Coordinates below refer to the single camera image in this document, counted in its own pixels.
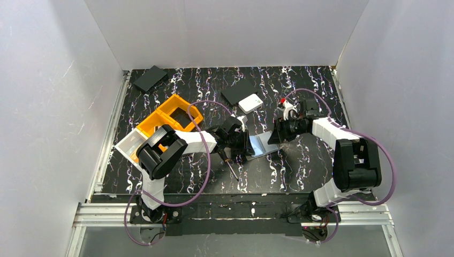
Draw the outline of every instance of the small white object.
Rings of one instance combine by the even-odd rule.
[[[359,140],[359,136],[334,126],[329,118],[316,119],[312,122],[312,134],[325,141],[331,149],[336,148],[336,140]]]
[[[312,214],[312,218],[316,219],[316,220],[322,220],[322,217],[320,217],[319,215],[317,214]]]
[[[248,114],[257,108],[262,107],[263,101],[256,94],[252,94],[239,101],[238,105],[245,114]]]
[[[350,190],[348,192],[342,193],[340,189],[337,188],[334,183],[334,179],[330,179],[328,183],[319,189],[314,191],[315,203],[319,207],[325,207],[332,202],[339,201],[343,198],[347,198],[352,194],[360,192],[359,190]]]

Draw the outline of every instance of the yellow bin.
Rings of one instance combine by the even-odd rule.
[[[188,106],[189,103],[186,100],[179,95],[173,94],[137,125],[137,128],[147,137],[150,137],[158,127],[164,124],[170,125],[174,130],[190,132],[195,128],[195,125],[187,115]],[[195,106],[191,106],[189,112],[197,124],[202,122],[202,114]]]

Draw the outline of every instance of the work surface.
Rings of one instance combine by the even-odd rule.
[[[114,145],[131,132],[172,94],[178,94],[188,102],[214,100],[227,105],[221,90],[240,79],[248,79],[258,89],[263,107],[246,115],[251,135],[271,131],[278,101],[295,88],[307,88],[322,96],[332,110],[332,117],[346,124],[330,68],[327,66],[292,67],[229,67],[165,69],[169,80],[161,83],[149,94],[138,91],[132,83],[145,70],[133,70],[117,126]],[[297,92],[290,97],[298,99],[314,96]],[[204,117],[202,129],[220,124],[227,113],[214,104],[199,104]],[[327,110],[321,107],[324,114]],[[238,116],[243,115],[239,107],[231,108]],[[280,151],[252,161],[236,160],[233,165],[237,182],[221,158],[211,155],[210,180],[204,193],[296,193],[310,192],[321,187],[331,178],[333,151],[326,143],[313,135],[298,136]],[[203,184],[207,172],[204,154],[178,163],[165,179],[164,193],[196,193]],[[123,156],[112,148],[104,176],[102,193],[129,194],[141,188],[142,174]]]

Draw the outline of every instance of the white wall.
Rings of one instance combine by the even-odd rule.
[[[86,0],[123,70],[335,65],[368,0]]]
[[[64,256],[122,71],[83,0],[0,7],[0,255]]]
[[[453,1],[371,0],[338,64],[352,127],[397,163],[388,205],[405,256],[454,252],[453,63]]]

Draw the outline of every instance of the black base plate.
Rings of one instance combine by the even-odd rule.
[[[169,203],[185,202],[192,195],[166,195]],[[194,234],[285,234],[301,236],[301,222],[313,222],[306,217],[281,218],[282,214],[305,204],[308,194],[239,194],[201,195],[194,202],[180,208],[160,206],[156,211],[168,214],[166,236]],[[131,212],[132,224],[149,224],[142,214],[136,216],[139,207]],[[330,221],[336,219],[330,215]]]

